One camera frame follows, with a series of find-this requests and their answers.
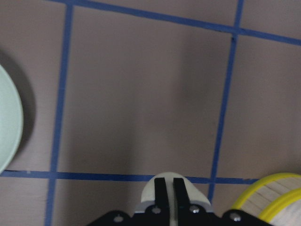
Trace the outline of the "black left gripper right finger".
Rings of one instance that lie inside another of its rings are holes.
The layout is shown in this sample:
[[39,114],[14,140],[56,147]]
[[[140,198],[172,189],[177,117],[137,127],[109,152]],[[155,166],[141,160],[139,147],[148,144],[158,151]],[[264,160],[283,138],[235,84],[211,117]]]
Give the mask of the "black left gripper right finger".
[[174,194],[178,212],[187,212],[190,207],[190,199],[183,178],[173,179]]

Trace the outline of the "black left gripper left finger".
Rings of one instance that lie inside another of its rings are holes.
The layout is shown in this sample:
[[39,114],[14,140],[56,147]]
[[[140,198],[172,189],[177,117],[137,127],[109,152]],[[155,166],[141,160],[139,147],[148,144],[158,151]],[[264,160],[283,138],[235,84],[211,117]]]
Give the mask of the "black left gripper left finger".
[[169,212],[169,200],[166,188],[166,181],[164,178],[154,179],[155,187],[155,206],[161,212]]

